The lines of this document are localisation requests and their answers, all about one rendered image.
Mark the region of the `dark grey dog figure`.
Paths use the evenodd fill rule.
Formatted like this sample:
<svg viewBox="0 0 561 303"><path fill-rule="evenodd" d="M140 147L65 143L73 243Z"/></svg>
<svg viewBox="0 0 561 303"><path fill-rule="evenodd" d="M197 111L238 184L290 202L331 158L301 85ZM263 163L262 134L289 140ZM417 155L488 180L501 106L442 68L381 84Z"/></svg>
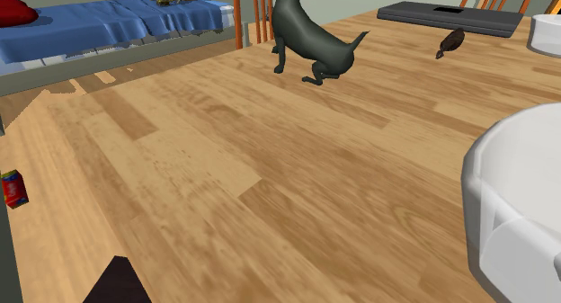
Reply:
<svg viewBox="0 0 561 303"><path fill-rule="evenodd" d="M369 31L363 31L351 43L344 42L314 22L302 7L300 0L276 0L272 9L272 28L278 55L276 74L284 71L286 49L302 58L313 60L313 77L304 76L303 82L321 85L325 79L338 79L354 63L354 50Z"/></svg>

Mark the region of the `dark grey flat box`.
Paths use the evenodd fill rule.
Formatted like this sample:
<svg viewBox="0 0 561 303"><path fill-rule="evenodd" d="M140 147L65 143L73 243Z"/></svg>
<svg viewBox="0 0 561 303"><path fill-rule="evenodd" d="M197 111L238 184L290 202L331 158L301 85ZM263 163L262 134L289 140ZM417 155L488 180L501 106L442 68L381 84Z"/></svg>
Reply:
<svg viewBox="0 0 561 303"><path fill-rule="evenodd" d="M378 9L382 20L510 38L523 14L402 1Z"/></svg>

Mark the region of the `bed with blue sheet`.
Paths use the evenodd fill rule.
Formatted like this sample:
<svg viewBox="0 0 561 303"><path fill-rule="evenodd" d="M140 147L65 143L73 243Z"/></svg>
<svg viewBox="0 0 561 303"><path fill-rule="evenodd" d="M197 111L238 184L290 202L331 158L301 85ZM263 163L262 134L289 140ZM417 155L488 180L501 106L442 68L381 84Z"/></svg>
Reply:
<svg viewBox="0 0 561 303"><path fill-rule="evenodd" d="M104 0L36 9L0 28L0 96L230 40L233 5L196 0Z"/></svg>

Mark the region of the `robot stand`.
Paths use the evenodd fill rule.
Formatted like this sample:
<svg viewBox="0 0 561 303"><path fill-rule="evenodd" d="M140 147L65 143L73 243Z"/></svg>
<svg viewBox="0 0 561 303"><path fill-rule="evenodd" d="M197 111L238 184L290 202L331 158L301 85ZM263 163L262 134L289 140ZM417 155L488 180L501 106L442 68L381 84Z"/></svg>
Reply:
<svg viewBox="0 0 561 303"><path fill-rule="evenodd" d="M152 303L129 259L115 255L83 303Z"/></svg>

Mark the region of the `red box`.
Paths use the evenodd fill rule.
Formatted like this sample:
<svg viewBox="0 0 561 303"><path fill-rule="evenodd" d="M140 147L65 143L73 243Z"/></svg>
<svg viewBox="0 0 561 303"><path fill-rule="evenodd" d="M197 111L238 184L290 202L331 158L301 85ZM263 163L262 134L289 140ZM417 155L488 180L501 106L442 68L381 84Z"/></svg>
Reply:
<svg viewBox="0 0 561 303"><path fill-rule="evenodd" d="M16 209L29 202L22 175L12 170L0 175L0 182L4 193L4 203L11 209Z"/></svg>

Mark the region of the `white bowl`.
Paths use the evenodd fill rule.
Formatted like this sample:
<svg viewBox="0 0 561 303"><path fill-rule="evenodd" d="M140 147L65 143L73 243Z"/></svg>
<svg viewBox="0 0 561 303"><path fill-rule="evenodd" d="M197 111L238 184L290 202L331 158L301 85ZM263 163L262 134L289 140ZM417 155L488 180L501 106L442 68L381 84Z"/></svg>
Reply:
<svg viewBox="0 0 561 303"><path fill-rule="evenodd" d="M542 55L561 58L561 14L533 15L527 48Z"/></svg>

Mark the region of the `red pillow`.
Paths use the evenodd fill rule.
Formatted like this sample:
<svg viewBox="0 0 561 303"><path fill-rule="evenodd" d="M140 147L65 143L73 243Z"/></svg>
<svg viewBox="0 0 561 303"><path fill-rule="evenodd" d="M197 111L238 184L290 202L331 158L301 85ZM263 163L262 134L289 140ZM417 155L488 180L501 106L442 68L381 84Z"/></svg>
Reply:
<svg viewBox="0 0 561 303"><path fill-rule="evenodd" d="M38 18L37 11L22 0L0 0L0 28L28 24Z"/></svg>

